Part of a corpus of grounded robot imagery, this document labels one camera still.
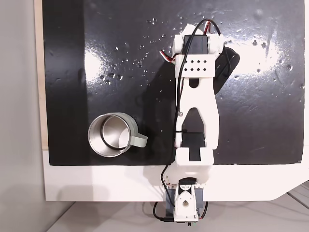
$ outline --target wire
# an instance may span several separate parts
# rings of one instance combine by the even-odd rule
[[[158,202],[154,203],[154,208],[153,208],[153,214],[154,214],[154,217],[160,221],[163,221],[163,217],[159,217],[156,213],[155,213],[155,209],[156,209],[156,206],[157,206]]]
[[[206,215],[206,212],[207,212],[207,208],[208,208],[208,202],[205,202],[205,208],[204,208],[203,214],[202,214],[202,216],[199,219],[203,219],[204,218],[204,216]]]
[[[161,56],[164,58],[165,61],[172,62],[173,58],[166,55],[162,50],[159,53],[161,54]]]
[[[211,31],[211,23],[210,21],[208,21],[206,24],[205,24],[205,29],[204,29],[204,35],[206,35],[207,31],[210,33]]]

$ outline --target stainless steel mug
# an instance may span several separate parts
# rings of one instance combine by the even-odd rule
[[[125,113],[100,115],[88,129],[91,148],[104,157],[119,156],[131,146],[145,147],[147,139],[139,134],[135,120]]]

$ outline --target black wire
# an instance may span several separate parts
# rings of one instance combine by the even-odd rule
[[[153,208],[153,214],[154,214],[154,217],[160,221],[163,221],[163,218],[162,217],[159,217],[156,213],[155,213],[155,209],[156,209],[156,205],[158,204],[158,202],[154,203],[154,208]]]
[[[206,215],[207,208],[208,208],[208,202],[205,202],[205,208],[204,208],[203,214],[201,216],[201,219],[203,219],[204,216]]]

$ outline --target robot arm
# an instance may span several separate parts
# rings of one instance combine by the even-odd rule
[[[175,57],[176,80],[179,78],[180,67],[185,57],[184,47],[194,29],[195,26],[188,24],[182,34],[175,35],[172,52]],[[170,191],[174,194],[175,207],[173,208],[172,204],[167,202],[167,208],[173,208],[175,222],[197,222],[200,217],[202,189],[197,187],[207,181],[209,169],[214,163],[213,150],[218,146],[219,114],[213,90],[213,78],[215,62],[223,48],[222,35],[204,35],[201,30],[197,30],[182,70],[183,85],[174,141],[176,158],[168,167],[165,176],[166,183],[176,185],[176,188]],[[190,87],[191,78],[198,79],[197,87]],[[182,131],[183,122],[191,108],[198,110],[203,121],[202,135],[184,134]],[[198,146],[199,154],[192,154],[190,146]],[[198,156],[199,159],[192,161],[192,155]]]

